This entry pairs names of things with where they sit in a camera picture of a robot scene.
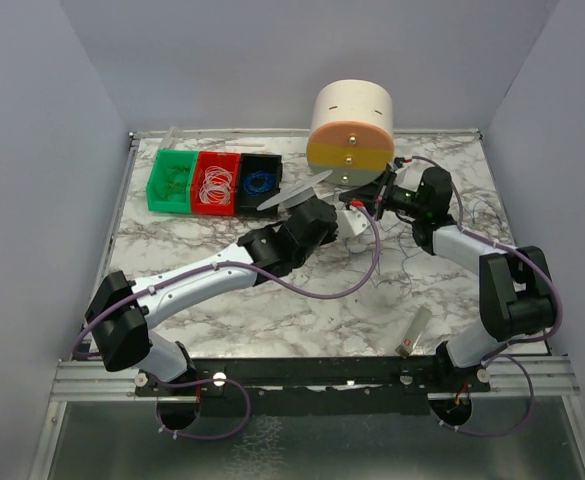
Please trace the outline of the white perforated cable spool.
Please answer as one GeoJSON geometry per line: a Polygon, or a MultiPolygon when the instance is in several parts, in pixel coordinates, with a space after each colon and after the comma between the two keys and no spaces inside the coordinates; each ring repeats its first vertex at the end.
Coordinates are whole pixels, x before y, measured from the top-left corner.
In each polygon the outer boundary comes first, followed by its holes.
{"type": "Polygon", "coordinates": [[[268,198],[256,209],[258,211],[264,211],[272,207],[282,205],[284,209],[291,209],[298,206],[299,204],[316,196],[314,186],[327,179],[332,174],[332,170],[328,169],[312,177],[298,181],[292,186],[286,189],[281,189],[277,194],[268,198]]]}

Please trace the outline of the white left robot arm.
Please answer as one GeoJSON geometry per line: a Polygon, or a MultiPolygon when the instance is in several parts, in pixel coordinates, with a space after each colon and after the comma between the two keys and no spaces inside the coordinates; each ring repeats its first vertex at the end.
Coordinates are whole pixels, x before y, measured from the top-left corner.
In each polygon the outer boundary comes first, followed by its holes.
{"type": "Polygon", "coordinates": [[[289,275],[336,232],[335,207],[312,197],[287,219],[251,230],[189,266],[137,280],[120,270],[108,274],[85,315],[105,369],[138,367],[163,382],[185,375],[194,367],[189,354],[158,335],[159,324],[218,295],[289,275]]]}

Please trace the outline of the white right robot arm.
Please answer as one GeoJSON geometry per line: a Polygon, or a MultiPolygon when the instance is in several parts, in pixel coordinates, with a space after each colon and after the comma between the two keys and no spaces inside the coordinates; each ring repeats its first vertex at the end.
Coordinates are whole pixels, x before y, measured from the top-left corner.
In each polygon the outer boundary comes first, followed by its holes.
{"type": "Polygon", "coordinates": [[[449,213],[460,195],[450,173],[427,168],[416,190],[395,184],[391,168],[339,195],[361,202],[379,220],[386,212],[411,225],[414,243],[478,276],[479,319],[437,348],[449,368],[478,365],[513,344],[541,341],[560,323],[562,307],[541,249],[510,247],[465,229],[449,213]]]}

